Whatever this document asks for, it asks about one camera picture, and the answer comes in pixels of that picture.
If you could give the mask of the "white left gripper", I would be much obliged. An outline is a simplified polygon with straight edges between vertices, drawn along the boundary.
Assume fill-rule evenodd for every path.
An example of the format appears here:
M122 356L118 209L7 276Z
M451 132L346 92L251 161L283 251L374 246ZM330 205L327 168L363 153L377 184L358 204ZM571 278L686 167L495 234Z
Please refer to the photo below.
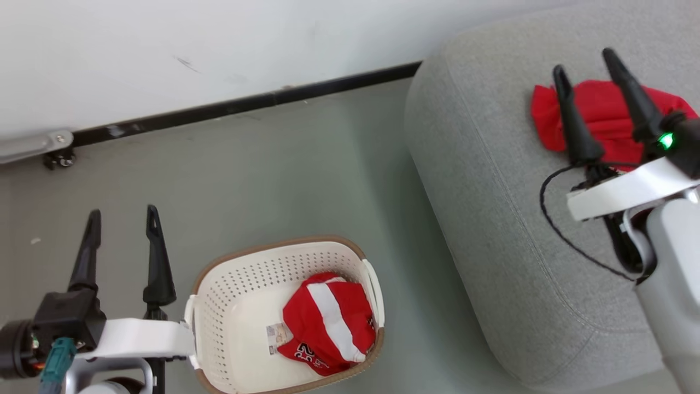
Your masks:
M194 356L195 338L184 324L165 321L162 310L177 301L172 267L168 259L167 245L155 205L147 207L147 238L149 242L148 283L143 290L143 302L147 305L144 319L121 318L107 320L97 347L91 352L80 352L77 359L147 358ZM92 210L73 265L68 292L81 289L98 291L97 250L102 244L102 213Z

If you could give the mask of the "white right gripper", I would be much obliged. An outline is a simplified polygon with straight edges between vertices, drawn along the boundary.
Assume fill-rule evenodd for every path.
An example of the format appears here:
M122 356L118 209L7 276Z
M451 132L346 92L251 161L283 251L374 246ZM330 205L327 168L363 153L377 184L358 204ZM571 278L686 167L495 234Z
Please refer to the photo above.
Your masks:
M641 160L653 161L590 189L568 194L568 209L575 221L629 210L678 194L699 184L698 179L688 177L669 159L662 158L665 153L658 142L658 138L662 137L662 112L658 110L650 95L614 49L604 48L602 56L610 78L619 88L627 106L633 125L632 138L643 147ZM557 93L568 161L577 166L600 162L604 150L591 135L575 104L574 87L563 65L555 65L552 78Z

